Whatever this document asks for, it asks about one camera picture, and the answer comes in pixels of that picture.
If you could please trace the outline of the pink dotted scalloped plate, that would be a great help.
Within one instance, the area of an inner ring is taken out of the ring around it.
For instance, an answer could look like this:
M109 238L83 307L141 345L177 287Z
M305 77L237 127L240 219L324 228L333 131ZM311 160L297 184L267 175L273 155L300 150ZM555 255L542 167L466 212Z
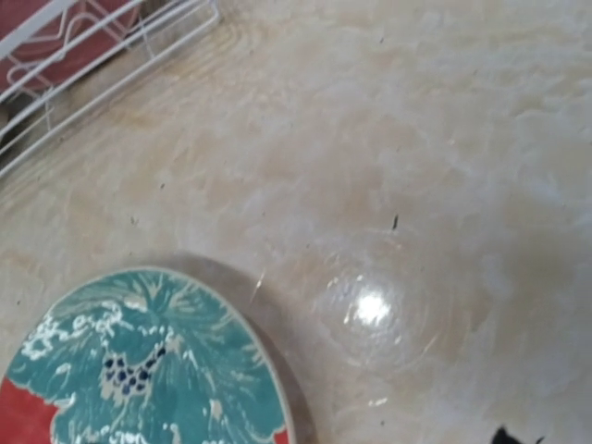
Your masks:
M69 85L128 45L139 1L75 1L1 54L1 100Z

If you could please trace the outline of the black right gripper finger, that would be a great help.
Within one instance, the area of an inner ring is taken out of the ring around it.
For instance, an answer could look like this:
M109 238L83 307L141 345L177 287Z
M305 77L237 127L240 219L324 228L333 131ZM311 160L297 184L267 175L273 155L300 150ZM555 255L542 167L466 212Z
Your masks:
M524 444L518 438L512 436L505 427L499 427L492 437L491 444Z

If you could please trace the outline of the red teal floral plate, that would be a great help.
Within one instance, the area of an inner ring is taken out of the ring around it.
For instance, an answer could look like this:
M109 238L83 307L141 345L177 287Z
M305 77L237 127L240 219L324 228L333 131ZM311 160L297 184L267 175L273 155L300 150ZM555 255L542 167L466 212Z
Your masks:
M292 443L278 372L193 277L140 267L57 301L1 383L5 443Z

